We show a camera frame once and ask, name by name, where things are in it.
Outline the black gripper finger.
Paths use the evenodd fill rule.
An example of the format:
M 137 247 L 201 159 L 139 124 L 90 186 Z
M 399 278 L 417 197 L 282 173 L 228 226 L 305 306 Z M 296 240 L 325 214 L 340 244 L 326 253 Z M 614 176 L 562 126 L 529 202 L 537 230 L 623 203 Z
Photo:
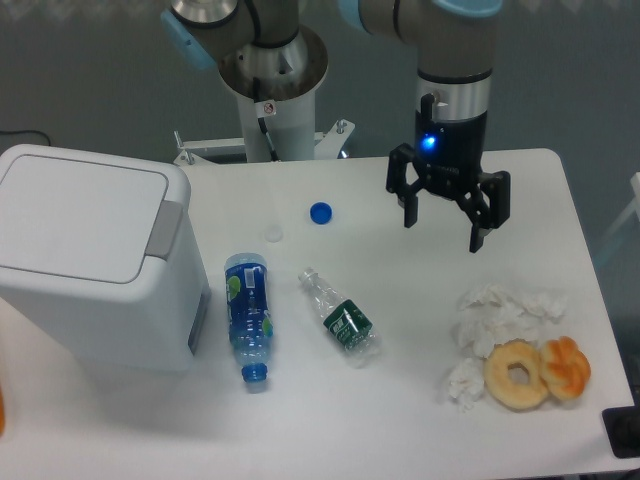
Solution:
M 404 227 L 411 228 L 418 220 L 418 192 L 423 188 L 420 178 L 413 183 L 407 181 L 407 168 L 417 158 L 414 149 L 407 143 L 394 148 L 387 165 L 386 190 L 395 194 L 404 211 Z
M 481 173 L 463 188 L 456 203 L 471 222 L 469 251 L 476 253 L 483 246 L 485 237 L 510 218 L 510 173 Z

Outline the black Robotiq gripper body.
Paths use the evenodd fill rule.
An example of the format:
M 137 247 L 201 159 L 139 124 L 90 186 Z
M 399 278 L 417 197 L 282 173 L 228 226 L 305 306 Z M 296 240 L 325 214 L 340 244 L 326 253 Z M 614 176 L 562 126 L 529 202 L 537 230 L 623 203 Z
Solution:
M 416 111 L 414 166 L 428 192 L 468 200 L 479 193 L 486 113 L 464 120 L 440 120 L 436 99 L 434 93 L 426 93 Z

